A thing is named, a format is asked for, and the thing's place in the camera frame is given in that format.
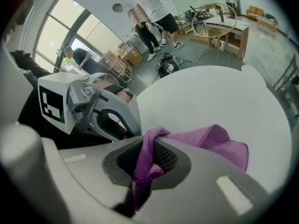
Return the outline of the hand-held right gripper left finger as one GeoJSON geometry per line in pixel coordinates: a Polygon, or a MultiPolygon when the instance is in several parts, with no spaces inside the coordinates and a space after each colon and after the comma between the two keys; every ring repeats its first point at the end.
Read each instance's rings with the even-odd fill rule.
{"type": "Polygon", "coordinates": [[[62,197],[70,224],[147,224],[113,210],[128,188],[112,183],[102,163],[107,154],[140,141],[133,137],[92,147],[58,150],[54,141],[42,138],[48,170],[62,197]]]}

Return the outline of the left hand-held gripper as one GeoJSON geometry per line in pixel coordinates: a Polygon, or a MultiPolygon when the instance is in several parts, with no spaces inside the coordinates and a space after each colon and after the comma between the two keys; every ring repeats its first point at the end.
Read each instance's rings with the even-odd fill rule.
{"type": "Polygon", "coordinates": [[[107,73],[82,75],[55,73],[38,79],[39,104],[42,116],[66,134],[71,134],[76,125],[86,130],[97,103],[101,88],[98,79],[113,85],[119,82],[107,73]]]}

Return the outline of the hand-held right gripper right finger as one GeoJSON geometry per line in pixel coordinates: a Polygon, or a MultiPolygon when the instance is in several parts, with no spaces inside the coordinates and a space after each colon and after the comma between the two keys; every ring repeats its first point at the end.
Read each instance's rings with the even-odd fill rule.
{"type": "Polygon", "coordinates": [[[167,138],[157,143],[177,156],[176,166],[152,182],[136,215],[141,224],[249,224],[269,194],[250,175],[210,151],[167,138]]]}

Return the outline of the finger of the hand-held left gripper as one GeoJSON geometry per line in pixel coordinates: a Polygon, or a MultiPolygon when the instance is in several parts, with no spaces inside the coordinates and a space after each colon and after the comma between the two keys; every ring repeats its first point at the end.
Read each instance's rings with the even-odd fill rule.
{"type": "Polygon", "coordinates": [[[135,95],[129,94],[127,103],[115,94],[100,94],[96,102],[89,128],[114,142],[140,136],[141,119],[135,95]]]}

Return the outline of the purple cloth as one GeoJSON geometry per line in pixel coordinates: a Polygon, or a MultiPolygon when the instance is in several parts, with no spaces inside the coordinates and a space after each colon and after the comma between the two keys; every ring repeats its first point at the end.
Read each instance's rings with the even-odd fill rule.
{"type": "Polygon", "coordinates": [[[134,170],[133,182],[135,183],[135,188],[133,195],[136,212],[148,199],[152,180],[166,173],[163,171],[162,165],[154,161],[154,141],[158,137],[168,138],[208,150],[224,157],[243,172],[247,170],[249,162],[247,144],[231,140],[227,131],[219,125],[182,133],[170,133],[163,127],[153,128],[147,131],[143,138],[134,170]]]}

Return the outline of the person's left hand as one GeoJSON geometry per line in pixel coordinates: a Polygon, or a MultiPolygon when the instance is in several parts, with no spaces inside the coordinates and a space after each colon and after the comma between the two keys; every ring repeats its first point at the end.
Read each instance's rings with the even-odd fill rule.
{"type": "MultiPolygon", "coordinates": [[[[114,85],[111,82],[103,79],[97,79],[94,83],[104,90],[107,89],[107,87],[114,85]]],[[[117,91],[116,96],[118,96],[126,103],[130,103],[130,101],[132,100],[132,98],[129,96],[129,89],[121,88],[119,91],[117,91]]]]}

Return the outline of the black round floor tray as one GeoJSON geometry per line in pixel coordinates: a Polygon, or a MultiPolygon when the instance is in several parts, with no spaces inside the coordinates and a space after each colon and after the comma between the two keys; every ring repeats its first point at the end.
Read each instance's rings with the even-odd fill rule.
{"type": "MultiPolygon", "coordinates": [[[[178,64],[177,64],[176,62],[165,62],[165,63],[171,63],[171,64],[173,64],[173,66],[175,66],[175,71],[174,71],[174,72],[177,72],[177,71],[180,70],[180,68],[179,68],[179,66],[178,66],[178,64]]],[[[165,70],[164,70],[164,64],[165,64],[165,63],[161,63],[161,64],[158,64],[158,65],[156,66],[156,72],[157,72],[157,75],[158,75],[160,78],[163,78],[163,77],[165,77],[165,76],[167,76],[167,75],[170,75],[170,74],[165,73],[165,70]]]]}

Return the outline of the brown cardboard box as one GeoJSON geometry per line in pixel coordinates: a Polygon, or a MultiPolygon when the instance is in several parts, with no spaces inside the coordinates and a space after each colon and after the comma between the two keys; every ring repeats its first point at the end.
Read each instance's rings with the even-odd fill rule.
{"type": "Polygon", "coordinates": [[[136,68],[143,61],[142,55],[129,42],[121,43],[118,46],[117,54],[131,69],[136,68]]]}

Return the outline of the large glass window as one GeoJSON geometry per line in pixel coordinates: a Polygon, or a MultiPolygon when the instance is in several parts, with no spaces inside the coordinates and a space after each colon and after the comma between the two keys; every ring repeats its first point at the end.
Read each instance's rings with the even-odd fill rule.
{"type": "Polygon", "coordinates": [[[49,72],[62,63],[75,61],[66,58],[63,50],[81,48],[99,61],[107,51],[115,52],[121,39],[96,16],[74,0],[55,0],[47,11],[33,49],[33,58],[49,72]]]}

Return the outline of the blue metal chair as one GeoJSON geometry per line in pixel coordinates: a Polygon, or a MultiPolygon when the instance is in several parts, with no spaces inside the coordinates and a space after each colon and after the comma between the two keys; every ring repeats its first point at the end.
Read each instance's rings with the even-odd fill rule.
{"type": "Polygon", "coordinates": [[[187,20],[189,21],[191,28],[197,35],[202,35],[204,29],[204,19],[207,16],[206,10],[197,8],[195,9],[192,6],[189,6],[190,10],[187,10],[185,12],[185,16],[187,20]]]}

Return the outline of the wooden cabinet with grid top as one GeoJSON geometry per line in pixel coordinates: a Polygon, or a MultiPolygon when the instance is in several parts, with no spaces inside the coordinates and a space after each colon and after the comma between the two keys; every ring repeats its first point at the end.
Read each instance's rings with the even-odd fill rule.
{"type": "Polygon", "coordinates": [[[215,16],[204,21],[204,35],[214,47],[233,52],[243,61],[249,37],[249,24],[225,16],[215,16]]]}

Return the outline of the orange sofa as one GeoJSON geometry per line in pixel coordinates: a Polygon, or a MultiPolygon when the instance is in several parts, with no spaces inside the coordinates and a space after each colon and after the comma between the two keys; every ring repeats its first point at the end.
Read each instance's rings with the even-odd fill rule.
{"type": "Polygon", "coordinates": [[[256,20],[258,18],[264,17],[264,11],[255,6],[250,6],[249,9],[246,10],[246,16],[250,19],[256,20]]]}

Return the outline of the wooden coffee table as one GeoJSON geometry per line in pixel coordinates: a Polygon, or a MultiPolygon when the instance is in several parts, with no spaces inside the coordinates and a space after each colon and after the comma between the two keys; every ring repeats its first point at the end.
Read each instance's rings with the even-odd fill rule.
{"type": "Polygon", "coordinates": [[[277,25],[274,22],[267,20],[266,18],[256,17],[256,21],[258,29],[267,28],[274,33],[276,33],[278,30],[277,25]]]}

